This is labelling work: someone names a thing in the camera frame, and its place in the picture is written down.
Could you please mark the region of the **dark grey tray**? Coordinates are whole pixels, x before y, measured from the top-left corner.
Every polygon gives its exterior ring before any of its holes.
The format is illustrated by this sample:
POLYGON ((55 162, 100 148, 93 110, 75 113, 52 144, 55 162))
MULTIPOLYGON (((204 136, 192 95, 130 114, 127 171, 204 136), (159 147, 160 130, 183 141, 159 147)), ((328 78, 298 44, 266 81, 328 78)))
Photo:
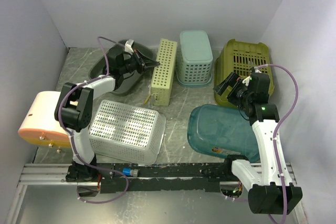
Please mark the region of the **dark grey tray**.
MULTIPOLYGON (((140 43, 137 43, 137 42, 134 42, 133 46, 136 50, 139 50, 146 57, 148 57, 152 60, 156 59, 156 56, 154 55, 153 51, 151 49, 149 49, 148 47, 146 47, 146 46, 144 46, 140 43)), ((102 73, 103 68, 105 68, 105 67, 106 67, 106 62, 105 62, 104 56, 102 56, 102 58, 100 60, 98 60, 94 64, 94 66, 91 68, 91 70, 89 71, 89 73, 88 73, 89 78, 94 79, 97 76, 103 74, 102 73)), ((134 87, 142 80, 144 75, 145 75, 144 73, 139 74, 137 71, 135 71, 134 74, 126 73, 124 75, 124 81, 123 81, 122 85, 118 89, 112 91, 111 93, 114 94, 114 95, 120 96, 120 97, 128 95, 129 93, 132 92, 134 87)))

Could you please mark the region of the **pale green shallow basket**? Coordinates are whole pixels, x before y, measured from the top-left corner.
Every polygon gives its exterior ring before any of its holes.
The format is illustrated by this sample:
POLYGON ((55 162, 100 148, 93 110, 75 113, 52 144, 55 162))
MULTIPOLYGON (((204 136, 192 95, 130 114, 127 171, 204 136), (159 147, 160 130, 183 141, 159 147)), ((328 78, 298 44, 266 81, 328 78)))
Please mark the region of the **pale green shallow basket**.
POLYGON ((154 68, 151 93, 155 106, 168 106, 175 71, 177 42, 161 38, 156 60, 160 63, 154 68))

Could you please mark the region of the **olive green tub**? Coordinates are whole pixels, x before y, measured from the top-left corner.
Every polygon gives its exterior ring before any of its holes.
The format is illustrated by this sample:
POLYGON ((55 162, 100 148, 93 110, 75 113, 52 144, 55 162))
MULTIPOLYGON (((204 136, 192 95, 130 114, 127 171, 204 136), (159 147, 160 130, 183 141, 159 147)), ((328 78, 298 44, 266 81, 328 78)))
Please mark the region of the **olive green tub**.
POLYGON ((250 74, 251 67, 270 63, 269 48, 263 44, 229 40, 214 65, 214 85, 224 81, 231 72, 242 78, 250 74))

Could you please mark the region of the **teal transparent tub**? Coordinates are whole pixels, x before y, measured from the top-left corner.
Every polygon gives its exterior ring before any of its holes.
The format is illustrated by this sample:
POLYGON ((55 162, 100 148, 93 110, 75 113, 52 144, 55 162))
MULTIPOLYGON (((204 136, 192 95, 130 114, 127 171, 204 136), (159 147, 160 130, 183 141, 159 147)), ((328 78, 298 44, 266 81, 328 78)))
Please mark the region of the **teal transparent tub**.
POLYGON ((193 150, 205 155, 244 155, 251 163, 260 159, 252 127, 236 109, 213 104, 196 107, 189 117, 187 140, 193 150))

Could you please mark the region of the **light blue perforated basket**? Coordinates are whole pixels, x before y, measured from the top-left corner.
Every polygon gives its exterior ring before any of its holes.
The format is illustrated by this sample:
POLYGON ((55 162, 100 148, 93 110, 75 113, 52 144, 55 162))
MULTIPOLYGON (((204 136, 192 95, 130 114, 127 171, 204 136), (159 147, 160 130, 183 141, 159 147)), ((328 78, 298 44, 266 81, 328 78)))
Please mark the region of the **light blue perforated basket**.
POLYGON ((213 54, 208 35, 202 30, 180 33, 176 59, 178 82, 185 87, 204 87, 212 81, 213 54))

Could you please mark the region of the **white perforated basket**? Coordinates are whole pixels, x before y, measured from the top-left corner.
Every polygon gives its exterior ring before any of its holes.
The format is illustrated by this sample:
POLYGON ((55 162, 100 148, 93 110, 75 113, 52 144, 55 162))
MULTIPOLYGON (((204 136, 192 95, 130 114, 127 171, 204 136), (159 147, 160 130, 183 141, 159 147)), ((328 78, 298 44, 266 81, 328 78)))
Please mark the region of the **white perforated basket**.
POLYGON ((165 128, 166 117, 156 110, 103 100, 91 122, 89 139, 96 154, 152 165, 165 128))

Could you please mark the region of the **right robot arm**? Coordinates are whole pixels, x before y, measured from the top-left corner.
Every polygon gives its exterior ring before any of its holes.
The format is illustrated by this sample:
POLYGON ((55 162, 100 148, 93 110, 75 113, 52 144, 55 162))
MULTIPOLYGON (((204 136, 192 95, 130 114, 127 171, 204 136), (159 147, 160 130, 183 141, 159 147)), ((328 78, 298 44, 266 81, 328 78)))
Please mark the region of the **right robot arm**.
POLYGON ((230 155, 223 167, 223 176, 242 182, 252 213, 287 216, 302 199, 303 192, 293 184, 286 167, 278 127, 280 117, 276 105, 268 101, 269 86, 270 77, 265 73, 252 72, 243 79, 231 72, 214 87, 218 95, 231 87, 227 100, 248 117, 261 162, 261 173, 257 173, 246 156, 230 155))

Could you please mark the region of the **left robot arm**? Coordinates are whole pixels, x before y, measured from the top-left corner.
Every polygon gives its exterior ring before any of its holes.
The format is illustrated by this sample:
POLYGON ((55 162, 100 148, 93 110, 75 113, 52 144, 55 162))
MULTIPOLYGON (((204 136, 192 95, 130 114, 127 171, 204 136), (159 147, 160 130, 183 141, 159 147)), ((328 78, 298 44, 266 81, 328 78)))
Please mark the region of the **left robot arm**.
POLYGON ((72 162, 66 175, 68 182, 90 182, 98 175, 99 167, 88 130, 94 99, 118 89, 126 73, 144 73, 160 65, 131 46, 122 45, 121 48, 115 56, 104 54, 106 66, 101 75, 79 84, 67 82, 61 90, 54 118, 67 133, 72 149, 72 162))

